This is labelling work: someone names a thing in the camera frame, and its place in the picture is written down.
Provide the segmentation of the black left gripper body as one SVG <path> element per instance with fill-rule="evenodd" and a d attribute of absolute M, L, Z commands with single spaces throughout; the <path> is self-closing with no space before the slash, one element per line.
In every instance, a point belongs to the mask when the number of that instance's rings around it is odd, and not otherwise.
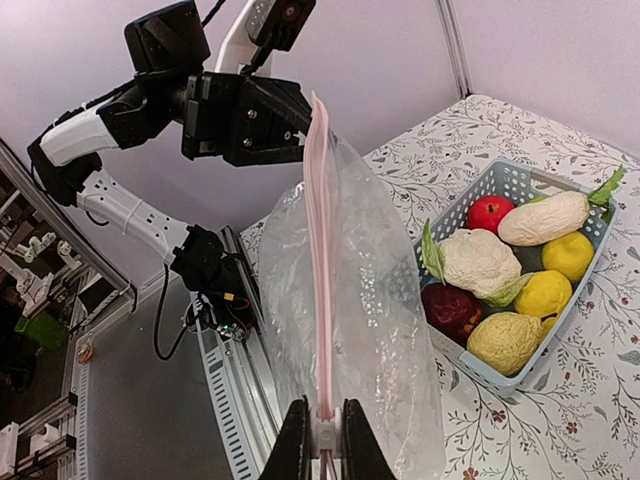
<path fill-rule="evenodd" d="M 181 121 L 181 153 L 190 160 L 221 156 L 232 165 L 251 165 L 251 152 L 280 144 L 280 121 L 248 76 L 191 75 Z"/>

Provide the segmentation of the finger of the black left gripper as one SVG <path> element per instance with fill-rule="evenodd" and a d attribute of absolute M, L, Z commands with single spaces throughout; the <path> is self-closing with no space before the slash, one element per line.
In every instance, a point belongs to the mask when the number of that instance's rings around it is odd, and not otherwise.
<path fill-rule="evenodd" d="M 295 132 L 287 130 L 258 137 L 242 135 L 233 140 L 224 160 L 235 167 L 278 165 L 302 161 L 303 146 Z"/>
<path fill-rule="evenodd" d="M 308 132 L 312 108 L 298 83 L 258 76 L 243 76 L 242 81 L 243 91 L 252 103 L 275 113 L 294 131 Z"/>

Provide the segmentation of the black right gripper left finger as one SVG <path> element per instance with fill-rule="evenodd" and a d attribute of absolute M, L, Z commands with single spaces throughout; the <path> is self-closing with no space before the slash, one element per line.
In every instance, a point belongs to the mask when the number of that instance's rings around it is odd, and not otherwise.
<path fill-rule="evenodd" d="M 260 480 L 308 480 L 311 478 L 311 418 L 306 397 L 294 400 Z"/>

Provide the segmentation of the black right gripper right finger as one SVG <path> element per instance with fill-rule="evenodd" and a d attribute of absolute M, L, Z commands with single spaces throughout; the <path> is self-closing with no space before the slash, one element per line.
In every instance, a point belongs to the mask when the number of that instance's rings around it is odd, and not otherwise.
<path fill-rule="evenodd" d="M 346 399 L 343 404 L 342 478 L 347 480 L 396 479 L 357 399 Z"/>

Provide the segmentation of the clear zip top bag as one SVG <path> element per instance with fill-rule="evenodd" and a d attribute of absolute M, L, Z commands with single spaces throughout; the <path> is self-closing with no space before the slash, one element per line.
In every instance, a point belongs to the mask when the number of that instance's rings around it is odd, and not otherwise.
<path fill-rule="evenodd" d="M 439 478 L 441 388 L 415 249 L 386 188 L 333 133 L 320 100 L 303 179 L 268 217 L 258 258 L 281 426 L 294 400 L 309 404 L 310 479 L 343 479 L 346 399 L 360 402 L 396 479 Z"/>

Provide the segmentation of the red apple toy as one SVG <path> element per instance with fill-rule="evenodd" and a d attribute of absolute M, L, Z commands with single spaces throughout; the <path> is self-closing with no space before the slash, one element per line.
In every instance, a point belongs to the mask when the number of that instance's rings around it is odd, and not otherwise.
<path fill-rule="evenodd" d="M 481 197 L 469 209 L 467 226 L 469 229 L 483 229 L 497 234 L 500 222 L 514 208 L 506 197 Z"/>

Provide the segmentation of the white radish toy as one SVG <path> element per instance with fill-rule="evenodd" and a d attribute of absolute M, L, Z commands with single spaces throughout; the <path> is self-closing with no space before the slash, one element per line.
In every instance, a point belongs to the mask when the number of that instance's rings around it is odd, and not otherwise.
<path fill-rule="evenodd" d="M 613 212 L 610 201 L 624 176 L 623 166 L 597 190 L 585 194 L 562 191 L 541 197 L 511 210 L 498 225 L 498 237 L 505 243 L 526 247 L 539 246 L 578 231 L 589 219 L 591 211 L 600 209 L 600 219 L 609 224 Z"/>

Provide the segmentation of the yellow lemon toy top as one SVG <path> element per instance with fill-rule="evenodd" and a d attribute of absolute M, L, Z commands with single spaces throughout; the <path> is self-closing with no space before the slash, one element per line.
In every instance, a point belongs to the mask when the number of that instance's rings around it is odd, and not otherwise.
<path fill-rule="evenodd" d="M 589 239 L 574 231 L 546 243 L 542 248 L 541 261 L 545 270 L 556 270 L 571 283 L 578 283 L 594 255 L 595 250 Z"/>

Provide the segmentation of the yellow lemon toy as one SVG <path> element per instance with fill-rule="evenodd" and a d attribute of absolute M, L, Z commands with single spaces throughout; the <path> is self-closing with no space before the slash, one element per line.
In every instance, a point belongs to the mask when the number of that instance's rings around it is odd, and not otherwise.
<path fill-rule="evenodd" d="M 589 239 L 574 231 L 546 243 L 542 248 L 541 261 L 545 270 L 556 270 L 571 283 L 578 283 L 594 255 L 595 250 Z"/>
<path fill-rule="evenodd" d="M 513 301 L 515 311 L 538 317 L 548 334 L 555 326 L 573 295 L 568 278 L 556 270 L 535 273 Z"/>

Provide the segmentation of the pale yellow round toy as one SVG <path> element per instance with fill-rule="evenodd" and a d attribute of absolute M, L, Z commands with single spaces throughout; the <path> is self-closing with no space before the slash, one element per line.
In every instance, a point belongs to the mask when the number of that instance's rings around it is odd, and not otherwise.
<path fill-rule="evenodd" d="M 528 363 L 548 334 L 543 331 L 538 317 L 498 312 L 486 317 L 473 330 L 466 350 L 501 375 L 513 377 Z"/>

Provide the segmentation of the yellow lemon toy middle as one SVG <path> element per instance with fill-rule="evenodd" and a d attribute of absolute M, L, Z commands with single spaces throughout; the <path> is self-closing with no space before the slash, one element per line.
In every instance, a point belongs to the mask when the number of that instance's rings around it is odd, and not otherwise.
<path fill-rule="evenodd" d="M 538 317 L 548 334 L 555 326 L 573 295 L 568 278 L 556 270 L 535 273 L 513 301 L 515 311 Z"/>

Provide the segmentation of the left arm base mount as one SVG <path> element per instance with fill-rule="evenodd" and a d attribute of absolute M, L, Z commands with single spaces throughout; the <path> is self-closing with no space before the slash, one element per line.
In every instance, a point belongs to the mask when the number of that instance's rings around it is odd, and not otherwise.
<path fill-rule="evenodd" d="M 241 278 L 242 256 L 227 251 L 219 236 L 198 225 L 186 228 L 173 248 L 169 269 L 194 294 L 188 323 L 242 342 L 252 325 L 252 301 Z"/>

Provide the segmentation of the right aluminium frame post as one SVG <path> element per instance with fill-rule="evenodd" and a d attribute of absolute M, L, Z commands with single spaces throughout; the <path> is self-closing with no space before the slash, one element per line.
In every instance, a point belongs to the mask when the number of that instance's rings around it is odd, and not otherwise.
<path fill-rule="evenodd" d="M 451 0 L 436 0 L 435 3 L 442 24 L 456 88 L 459 97 L 465 99 L 473 94 L 473 88 L 454 4 Z"/>

